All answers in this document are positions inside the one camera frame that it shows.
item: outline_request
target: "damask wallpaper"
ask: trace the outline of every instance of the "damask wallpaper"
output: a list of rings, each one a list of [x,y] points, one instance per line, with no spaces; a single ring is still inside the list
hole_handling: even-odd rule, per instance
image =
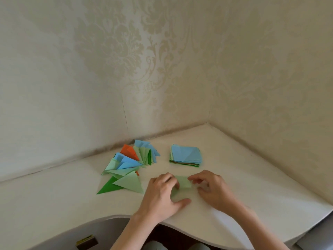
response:
[[[208,121],[225,0],[0,0],[0,181]]]
[[[333,203],[331,7],[232,0],[209,120]]]

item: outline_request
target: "orange paper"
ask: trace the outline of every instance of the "orange paper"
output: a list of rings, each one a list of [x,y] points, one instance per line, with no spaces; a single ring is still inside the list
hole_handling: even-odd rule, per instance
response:
[[[129,146],[129,145],[124,145],[122,150],[120,151],[120,153],[122,153],[123,155],[133,159],[133,160],[136,160],[136,161],[139,161],[139,158],[138,156],[136,155],[133,147]]]

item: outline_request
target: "person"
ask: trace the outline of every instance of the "person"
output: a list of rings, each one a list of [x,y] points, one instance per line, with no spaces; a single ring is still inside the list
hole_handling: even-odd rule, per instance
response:
[[[242,227],[255,250],[289,250],[285,244],[271,233],[256,216],[253,210],[238,200],[219,175],[203,170],[188,177],[193,184],[206,181],[209,190],[198,187],[199,195],[216,210],[231,216]],[[190,199],[172,202],[172,188],[179,188],[177,179],[170,173],[152,178],[149,181],[142,203],[131,217],[127,226],[111,250],[140,250],[153,228],[191,203]],[[191,250],[209,250],[197,244]],[[167,250],[162,244],[152,241],[143,250]]]

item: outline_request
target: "desk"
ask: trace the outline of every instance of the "desk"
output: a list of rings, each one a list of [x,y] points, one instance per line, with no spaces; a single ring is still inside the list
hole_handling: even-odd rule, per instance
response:
[[[235,195],[251,207],[281,240],[291,240],[326,217],[333,207],[218,129],[204,124],[150,140],[157,163],[139,170],[143,189],[151,177],[210,170],[224,177]],[[199,168],[169,163],[170,146],[196,146]],[[126,189],[96,195],[110,176],[101,172],[114,151],[0,183],[0,242],[4,250],[25,250],[96,219],[128,217],[142,194]],[[224,249],[251,249],[240,226],[208,206],[195,187],[179,193],[192,203],[163,223],[200,241]]]

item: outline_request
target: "forearm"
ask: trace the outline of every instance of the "forearm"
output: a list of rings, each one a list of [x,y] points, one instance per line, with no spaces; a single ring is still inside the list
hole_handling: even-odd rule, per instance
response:
[[[140,250],[155,226],[149,218],[135,213],[111,250]]]
[[[242,227],[255,250],[289,250],[281,240],[264,226],[254,211],[240,205],[233,218]]]

